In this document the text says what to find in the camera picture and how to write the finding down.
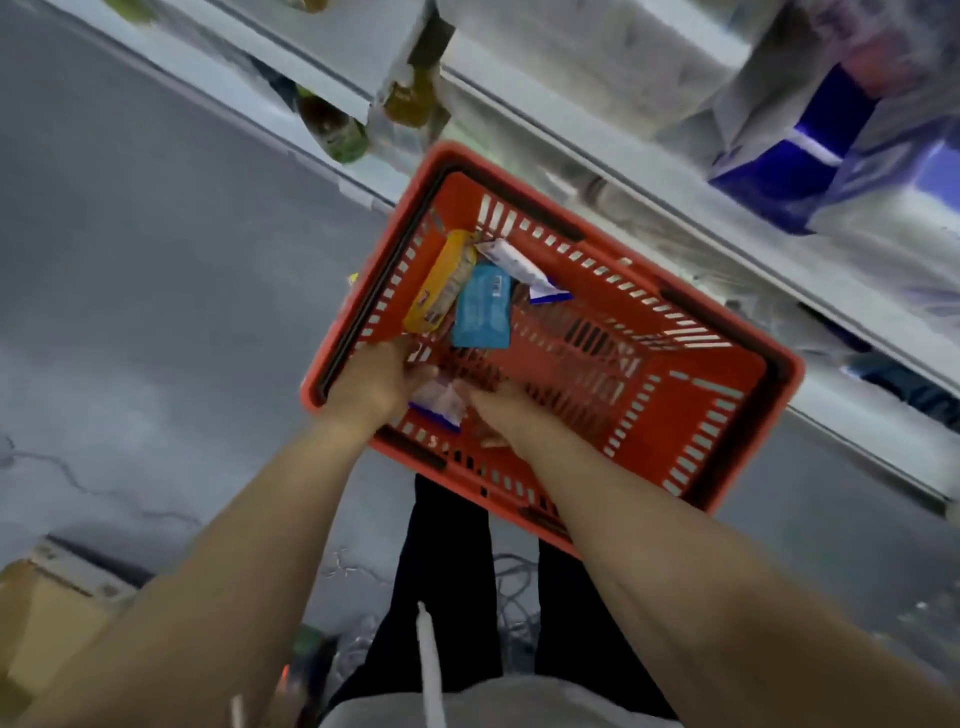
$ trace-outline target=black pants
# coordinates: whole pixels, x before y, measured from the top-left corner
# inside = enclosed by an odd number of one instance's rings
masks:
[[[328,709],[353,698],[422,690],[419,601],[433,618],[444,692],[503,675],[487,511],[420,475],[416,488],[390,610],[367,662]],[[633,713],[676,718],[580,561],[540,542],[538,582],[537,674],[581,685]]]

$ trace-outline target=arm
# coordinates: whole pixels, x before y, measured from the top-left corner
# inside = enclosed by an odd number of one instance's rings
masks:
[[[58,674],[21,725],[214,726],[242,694],[248,725],[273,694],[350,470],[432,373],[408,345],[349,362],[316,421],[282,449],[161,576]]]
[[[514,385],[466,392],[557,503],[604,602],[687,728],[960,725],[950,694],[745,538],[623,470]]]

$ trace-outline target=gray floor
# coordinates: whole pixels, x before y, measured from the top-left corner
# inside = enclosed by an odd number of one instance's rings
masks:
[[[10,3],[0,68],[0,431],[125,494],[0,470],[0,563],[53,530],[162,568],[304,421],[300,377],[385,220]],[[365,455],[327,563],[346,547],[389,579],[412,499],[409,472]],[[720,518],[870,628],[960,577],[960,533],[792,418]],[[336,628],[387,598],[340,575],[308,616]]]

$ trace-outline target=white shelf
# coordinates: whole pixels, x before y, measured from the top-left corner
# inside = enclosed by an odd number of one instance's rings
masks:
[[[816,253],[826,241],[786,235],[657,144],[606,123],[461,32],[442,76],[837,324],[960,396],[960,346]]]
[[[675,261],[589,207],[573,203],[569,208],[664,270],[692,280]],[[878,387],[847,376],[826,363],[808,361],[806,378],[790,401],[790,409],[844,446],[927,494],[960,500],[960,479],[957,478],[960,435]]]
[[[316,14],[279,0],[164,2],[364,123],[413,50],[427,10],[426,0],[330,0]]]
[[[96,34],[131,51],[127,59],[168,85],[177,82],[192,90],[195,101],[232,116],[265,141],[295,153],[301,161],[336,181],[341,192],[369,207],[392,207],[400,199],[408,176],[385,161],[366,155],[342,165],[328,157],[300,117],[257,79],[248,78],[232,65],[211,58],[193,45],[159,28],[134,26],[100,0],[46,0],[54,8],[77,18]]]

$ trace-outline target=blue product box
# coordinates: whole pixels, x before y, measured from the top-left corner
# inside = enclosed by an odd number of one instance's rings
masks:
[[[876,108],[839,65],[757,110],[709,183],[794,235],[807,224]]]
[[[453,346],[510,348],[510,275],[496,265],[478,263],[457,299]]]

